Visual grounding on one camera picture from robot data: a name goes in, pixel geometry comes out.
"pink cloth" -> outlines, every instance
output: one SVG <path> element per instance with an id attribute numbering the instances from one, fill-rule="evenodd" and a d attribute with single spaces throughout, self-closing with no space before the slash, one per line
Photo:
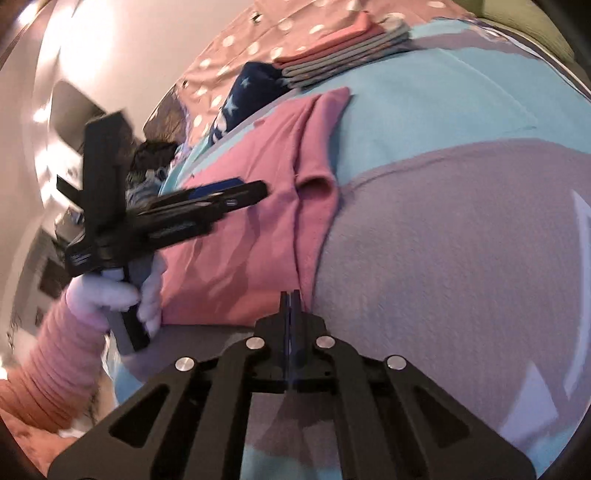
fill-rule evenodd
<path id="1" fill-rule="evenodd" d="M 287 101 L 214 164 L 196 187 L 263 180 L 269 197 L 218 222 L 209 236 L 164 251 L 163 323 L 252 326 L 275 313 L 280 291 L 312 300 L 320 248 L 337 207 L 327 157 L 349 89 Z"/>
<path id="2" fill-rule="evenodd" d="M 62 296 L 45 316 L 28 361 L 0 381 L 0 416 L 44 475 L 74 441 L 55 432 L 69 428 L 88 404 L 104 347 L 105 335 L 78 321 Z"/>
<path id="3" fill-rule="evenodd" d="M 283 69 L 292 64 L 295 65 L 304 61 L 325 57 L 326 55 L 343 50 L 343 48 L 350 47 L 384 32 L 385 30 L 374 23 L 367 12 L 359 12 L 352 25 L 341 28 L 315 41 L 301 53 L 277 57 L 275 62 L 278 64 L 278 68 Z"/>

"white star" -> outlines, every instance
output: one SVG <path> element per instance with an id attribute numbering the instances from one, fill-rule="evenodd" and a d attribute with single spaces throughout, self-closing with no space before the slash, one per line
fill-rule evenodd
<path id="1" fill-rule="evenodd" d="M 234 105 L 234 102 L 232 101 L 232 95 L 230 95 L 228 97 L 228 99 L 226 100 L 226 105 L 223 108 L 226 112 L 228 112 L 228 115 L 232 116 L 232 114 L 234 113 L 234 110 L 238 110 L 238 107 L 236 105 Z"/>

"white glove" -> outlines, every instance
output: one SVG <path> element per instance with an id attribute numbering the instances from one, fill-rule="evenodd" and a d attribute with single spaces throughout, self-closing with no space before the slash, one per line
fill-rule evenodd
<path id="1" fill-rule="evenodd" d="M 162 275 L 167 265 L 164 257 L 156 252 L 152 271 L 142 284 L 141 291 L 133 285 L 111 280 L 97 274 L 85 274 L 74 278 L 66 291 L 66 304 L 79 321 L 92 328 L 107 332 L 109 322 L 102 312 L 103 307 L 118 312 L 127 312 L 132 305 L 138 306 L 138 320 L 144 324 L 150 337 L 160 329 L 162 322 Z"/>

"black metal bracket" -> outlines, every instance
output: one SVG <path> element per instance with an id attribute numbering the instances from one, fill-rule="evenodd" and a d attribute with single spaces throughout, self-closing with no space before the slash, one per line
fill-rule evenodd
<path id="1" fill-rule="evenodd" d="M 128 209 L 125 177 L 132 158 L 133 132 L 122 112 L 86 125 L 83 189 L 62 178 L 57 188 L 84 210 L 84 231 L 67 246 L 65 266 L 71 277 L 116 270 L 109 275 L 140 288 L 149 276 L 155 251 L 207 235 L 226 214 L 267 197 L 263 181 L 227 179 L 153 199 Z M 106 312 L 119 352 L 146 348 L 150 337 L 137 318 L 137 306 L 127 312 Z"/>
<path id="2" fill-rule="evenodd" d="M 154 377 L 48 477 L 238 479 L 252 393 L 288 390 L 331 393 L 345 480 L 535 479 L 523 453 L 405 358 L 366 358 L 330 336 L 299 292 L 221 357 L 181 358 Z"/>

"pink polka dot bedsheet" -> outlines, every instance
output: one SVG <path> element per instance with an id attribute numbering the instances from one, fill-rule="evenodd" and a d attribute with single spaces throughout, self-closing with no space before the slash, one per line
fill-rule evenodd
<path id="1" fill-rule="evenodd" d="M 272 63 L 296 54 L 353 24 L 360 11 L 375 22 L 403 18 L 411 27 L 434 18 L 467 18 L 450 0 L 258 0 L 244 10 L 195 59 L 176 84 L 187 110 L 187 143 L 209 132 L 232 83 L 247 61 Z"/>

